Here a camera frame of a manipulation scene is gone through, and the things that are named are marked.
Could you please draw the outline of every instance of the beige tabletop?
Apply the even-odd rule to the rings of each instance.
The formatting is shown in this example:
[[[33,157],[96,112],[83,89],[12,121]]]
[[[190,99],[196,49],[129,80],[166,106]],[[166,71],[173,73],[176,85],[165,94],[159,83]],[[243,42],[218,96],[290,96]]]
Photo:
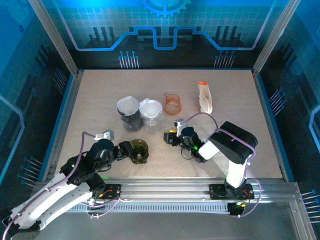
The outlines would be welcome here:
[[[151,134],[145,128],[127,132],[117,111],[118,100],[133,96],[164,104],[164,93],[180,96],[182,110],[175,116],[165,115],[164,129],[174,129],[174,120],[187,119],[200,111],[198,81],[208,82],[213,111],[218,125],[229,121],[254,134],[258,140],[256,157],[248,169],[248,177],[281,178],[278,161],[256,85],[250,70],[85,70],[68,125],[57,171],[70,157],[79,153],[82,131],[91,134],[114,131],[113,143],[134,139],[144,140],[149,147],[146,164],[133,164],[129,158],[115,162],[106,177],[211,177],[224,178],[228,159],[217,153],[206,163],[185,160],[179,146],[163,140],[163,133]],[[200,139],[206,139],[215,129],[210,117],[199,115],[188,126],[194,127]],[[95,141],[86,137],[84,150]]]

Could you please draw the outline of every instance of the glass measuring cup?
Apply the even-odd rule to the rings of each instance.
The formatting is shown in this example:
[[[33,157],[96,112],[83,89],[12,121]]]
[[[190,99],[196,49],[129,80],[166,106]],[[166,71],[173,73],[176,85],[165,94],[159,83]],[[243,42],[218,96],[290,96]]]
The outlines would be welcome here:
[[[181,111],[180,97],[176,94],[164,94],[165,104],[164,111],[169,115],[176,115]]]

